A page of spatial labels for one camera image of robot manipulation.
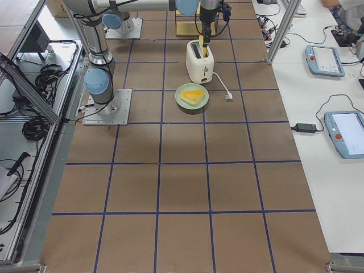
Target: white toaster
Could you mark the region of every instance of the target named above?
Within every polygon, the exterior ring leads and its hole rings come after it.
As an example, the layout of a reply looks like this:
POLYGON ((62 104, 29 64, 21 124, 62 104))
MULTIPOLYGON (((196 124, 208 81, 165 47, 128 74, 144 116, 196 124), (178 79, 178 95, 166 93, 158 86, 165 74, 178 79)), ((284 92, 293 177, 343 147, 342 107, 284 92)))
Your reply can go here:
POLYGON ((196 84, 205 84, 212 80, 214 71, 214 57, 207 46, 207 57, 202 54, 198 40, 187 44, 186 66, 189 77, 196 84))

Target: bread slice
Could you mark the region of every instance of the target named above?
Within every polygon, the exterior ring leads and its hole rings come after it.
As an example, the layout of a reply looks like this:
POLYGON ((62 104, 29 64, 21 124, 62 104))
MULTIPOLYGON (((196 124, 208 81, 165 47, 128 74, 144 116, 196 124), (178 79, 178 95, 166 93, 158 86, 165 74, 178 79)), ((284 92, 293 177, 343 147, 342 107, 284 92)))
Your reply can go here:
POLYGON ((196 105, 205 97, 205 92, 199 89, 187 90, 182 92, 180 97, 188 104, 196 105))

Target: power cord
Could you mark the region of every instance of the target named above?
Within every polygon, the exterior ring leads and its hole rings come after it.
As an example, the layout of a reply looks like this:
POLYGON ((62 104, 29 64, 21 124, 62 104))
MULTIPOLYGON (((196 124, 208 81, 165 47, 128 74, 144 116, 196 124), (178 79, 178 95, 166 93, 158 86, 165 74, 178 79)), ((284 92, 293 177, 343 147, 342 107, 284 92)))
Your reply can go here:
POLYGON ((22 134, 25 139, 39 141, 48 134, 49 123, 41 116, 35 117, 24 123, 22 134))
MULTIPOLYGON (((14 160, 14 159, 2 159, 2 160, 0 160, 0 162, 4 162, 4 161, 13 161, 13 162, 16 162, 16 160, 14 160)), ((4 201, 8 200, 9 198, 11 198, 17 192, 17 190, 20 188, 20 184, 21 184, 21 182, 23 180, 23 176, 24 176, 24 167, 23 167, 22 164, 20 164, 18 166, 18 168, 19 167, 22 169, 21 173, 18 170, 15 171, 15 173, 18 175, 18 179, 17 179, 18 182, 16 183, 16 185, 14 187, 10 188, 4 194, 4 196, 2 197, 2 199, 0 200, 0 202, 4 202, 4 201)))
POLYGON ((31 168, 31 171, 29 173, 29 177, 28 177, 28 179, 27 179, 27 181, 26 181, 26 183, 25 183, 25 185, 23 187, 23 191, 22 191, 22 195, 20 197, 20 200, 17 202, 18 208, 17 208, 17 210, 15 212, 15 216, 13 217, 12 220, 9 220, 9 224, 7 224, 7 226, 0 227, 0 235, 3 235, 5 233, 7 233, 14 226, 14 224, 16 223, 16 221, 18 219, 18 216, 19 216, 20 210, 22 208, 22 205, 24 203, 24 200, 25 200, 25 197, 26 197, 26 194, 27 194, 27 191, 28 191, 30 182, 32 181, 32 178, 33 178, 33 174, 34 174, 34 170, 35 170, 35 164, 38 161, 40 151, 42 150, 42 147, 43 147, 43 145, 44 145, 45 142, 46 142, 46 139, 44 138, 42 140, 41 145, 39 147, 38 147, 38 141, 36 142, 36 155, 34 157, 34 161, 33 161, 33 164, 32 164, 32 168, 31 168))
POLYGON ((233 95, 229 92, 229 90, 227 89, 227 87, 225 86, 225 84, 222 82, 220 76, 216 73, 216 72, 212 72, 213 75, 215 75, 221 82, 222 86, 225 88, 227 95, 225 96, 225 98, 227 100, 232 100, 233 99, 233 95))
MULTIPOLYGON (((101 49, 101 39, 100 39, 100 36, 99 36, 99 34, 98 34, 98 32, 97 32, 96 27, 94 26, 93 28, 94 28, 95 33, 96 33, 96 36, 97 36, 98 45, 99 45, 99 47, 100 47, 100 49, 101 49)), ((114 90, 113 74, 112 74, 112 72, 111 72, 110 65, 109 65, 109 63, 106 61, 105 56, 103 56, 103 58, 104 58, 105 64, 107 65, 107 69, 108 69, 108 71, 107 71, 107 70, 105 70, 105 69, 103 69, 103 70, 104 70, 106 73, 108 73, 108 74, 110 75, 110 78, 111 78, 111 88, 112 88, 112 90, 114 90)), ((76 124, 77 124, 80 120, 82 120, 82 119, 84 119, 84 118, 87 118, 87 117, 90 117, 90 116, 92 116, 92 115, 96 115, 96 114, 100 113, 101 111, 103 111, 103 109, 105 109, 105 108, 109 105, 109 103, 110 103, 110 102, 112 102, 112 100, 113 100, 113 99, 114 99, 114 92, 112 92, 110 99, 109 99, 109 100, 105 103, 105 105, 104 105, 102 108, 100 108, 100 110, 98 110, 98 111, 96 111, 96 112, 94 112, 94 113, 92 113, 92 114, 85 115, 85 116, 83 116, 83 117, 81 117, 81 118, 76 119, 75 121, 72 121, 72 122, 74 122, 74 123, 75 123, 75 125, 76 125, 76 124)))
POLYGON ((259 15, 259 17, 257 18, 258 23, 260 25, 260 29, 262 31, 262 35, 264 38, 264 41, 269 41, 271 40, 271 35, 275 32, 277 32, 278 29, 278 25, 275 24, 271 19, 269 19, 266 15, 259 15), (266 29, 266 25, 268 22, 271 22, 273 27, 271 27, 270 29, 266 29))
POLYGON ((286 35, 296 35, 298 37, 301 37, 305 42, 310 43, 310 44, 323 44, 326 41, 327 37, 328 37, 325 30, 327 30, 329 27, 338 27, 338 26, 326 26, 326 27, 324 27, 324 29, 322 31, 324 33, 325 38, 321 43, 307 41, 303 36, 301 36, 301 35, 299 35, 297 33, 286 33, 286 35))
POLYGON ((279 3, 277 3, 277 2, 271 2, 271 4, 276 4, 276 5, 278 5, 279 6, 279 10, 278 10, 278 12, 276 12, 276 13, 274 13, 274 14, 269 14, 269 15, 266 15, 266 14, 258 14, 258 13, 256 13, 256 15, 257 16, 266 16, 266 17, 268 17, 268 16, 274 16, 274 15, 278 15, 279 13, 280 13, 280 9, 281 9, 281 7, 280 7, 280 4, 279 3))
POLYGON ((353 101, 351 100, 351 98, 347 94, 335 94, 335 95, 331 95, 328 98, 328 100, 321 105, 321 107, 319 108, 319 110, 315 114, 315 117, 318 119, 319 123, 321 124, 322 129, 318 130, 318 129, 316 129, 316 125, 315 124, 309 124, 309 123, 297 123, 296 125, 292 126, 291 129, 293 131, 296 131, 296 132, 300 132, 300 133, 310 133, 310 134, 314 134, 314 133, 317 133, 317 132, 324 131, 324 128, 325 127, 324 127, 324 125, 322 124, 321 120, 319 119, 319 117, 317 115, 322 110, 322 108, 324 107, 324 105, 326 105, 327 103, 329 103, 329 101, 331 100, 332 97, 339 97, 339 96, 344 96, 344 97, 348 98, 348 100, 349 100, 352 108, 355 109, 356 111, 359 111, 360 113, 362 113, 364 115, 364 112, 362 112, 361 110, 357 109, 354 106, 353 101))
POLYGON ((92 106, 94 106, 94 104, 86 104, 86 105, 82 105, 79 109, 78 109, 78 113, 80 113, 80 112, 83 112, 84 113, 84 111, 87 109, 87 108, 90 108, 90 107, 92 107, 92 106))
MULTIPOLYGON (((73 43, 76 48, 75 48, 74 53, 72 54, 71 63, 67 69, 63 70, 63 67, 61 65, 57 65, 57 64, 44 64, 43 65, 43 64, 38 64, 35 62, 23 60, 23 61, 41 66, 40 75, 36 78, 35 84, 33 84, 24 75, 24 73, 21 71, 21 69, 12 60, 7 58, 2 53, 0 53, 0 57, 4 61, 6 61, 8 63, 8 65, 11 65, 13 68, 15 68, 19 72, 19 74, 34 88, 34 90, 37 91, 41 95, 41 97, 45 101, 47 101, 48 104, 53 106, 55 99, 56 99, 56 92, 57 92, 57 89, 59 86, 59 82, 69 72, 69 70, 71 69, 72 64, 75 60, 75 54, 78 51, 78 43, 74 40, 51 40, 51 43, 73 43)), ((19 88, 16 85, 15 80, 11 76, 11 74, 9 74, 9 72, 5 71, 5 69, 3 67, 0 67, 0 70, 3 73, 5 73, 7 78, 12 82, 12 84, 15 86, 16 90, 18 91, 19 95, 24 97, 24 95, 20 93, 19 88)), ((19 110, 19 108, 20 108, 19 104, 15 103, 14 108, 11 110, 12 113, 16 110, 19 110)))
MULTIPOLYGON (((226 22, 226 24, 223 26, 223 28, 220 30, 219 33, 217 33, 215 35, 211 35, 211 38, 215 38, 215 37, 219 36, 220 34, 222 34, 222 32, 225 30, 225 28, 229 25, 230 16, 231 16, 230 5, 227 3, 224 3, 224 1, 221 1, 219 13, 222 13, 223 19, 226 22)), ((195 28, 196 28, 197 33, 199 35, 202 35, 202 33, 200 32, 200 30, 198 29, 198 26, 197 26, 197 12, 195 13, 195 28)))
MULTIPOLYGON (((138 1, 138 0, 128 0, 128 1, 121 2, 121 3, 117 4, 116 6, 117 7, 120 7, 122 5, 129 4, 129 3, 133 3, 133 2, 136 2, 136 1, 138 1)), ((91 18, 93 18, 95 16, 100 16, 100 15, 102 15, 103 13, 105 13, 105 12, 107 12, 109 10, 111 10, 111 7, 108 7, 107 9, 104 9, 104 10, 98 12, 98 13, 92 13, 92 15, 90 15, 90 16, 84 16, 84 15, 75 13, 73 15, 73 17, 76 18, 76 19, 88 19, 88 20, 91 20, 91 18)))
POLYGON ((0 113, 0 115, 10 115, 18 110, 18 103, 16 102, 13 108, 7 112, 0 113))
POLYGON ((342 65, 354 65, 354 64, 360 64, 360 63, 362 63, 362 62, 364 62, 364 57, 360 60, 360 61, 353 61, 353 62, 351 62, 351 63, 341 63, 342 65))

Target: keyboard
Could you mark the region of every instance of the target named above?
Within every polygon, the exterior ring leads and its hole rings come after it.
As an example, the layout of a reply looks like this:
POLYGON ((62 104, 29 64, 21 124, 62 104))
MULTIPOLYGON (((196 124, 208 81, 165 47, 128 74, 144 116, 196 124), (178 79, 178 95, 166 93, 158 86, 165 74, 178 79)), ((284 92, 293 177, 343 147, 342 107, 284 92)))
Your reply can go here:
MULTIPOLYGON (((283 3, 286 4, 286 6, 288 7, 289 3, 291 0, 283 0, 283 3)), ((298 6, 297 12, 295 14, 295 17, 306 17, 307 16, 307 11, 306 9, 300 4, 298 6)))

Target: white table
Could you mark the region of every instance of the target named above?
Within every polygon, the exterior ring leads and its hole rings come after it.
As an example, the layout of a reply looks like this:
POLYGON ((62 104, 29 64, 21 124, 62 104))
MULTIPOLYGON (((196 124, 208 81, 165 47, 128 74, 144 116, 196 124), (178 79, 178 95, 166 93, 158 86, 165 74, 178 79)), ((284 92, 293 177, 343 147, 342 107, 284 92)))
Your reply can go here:
MULTIPOLYGON (((270 16, 275 24, 279 23, 286 11, 285 5, 278 0, 280 14, 270 16)), ((277 5, 257 4, 258 14, 274 14, 277 5)), ((311 42, 322 42, 325 26, 336 25, 330 11, 320 0, 302 0, 307 10, 306 18, 293 19, 290 32, 298 33, 311 42)), ((326 30, 324 46, 337 47, 330 30, 326 30)), ((291 126, 296 123, 315 123, 320 127, 315 112, 332 94, 347 94, 354 106, 364 110, 364 90, 358 79, 361 65, 344 67, 343 78, 315 76, 310 73, 304 56, 309 44, 296 35, 287 36, 291 44, 280 49, 273 69, 282 95, 291 126)), ((342 62, 357 61, 347 48, 338 48, 342 62)), ((333 97, 319 113, 327 111, 353 110, 345 97, 333 97)), ((315 203, 326 244, 331 253, 364 253, 364 159, 342 159, 335 151, 325 128, 323 133, 294 133, 311 195, 315 203)))

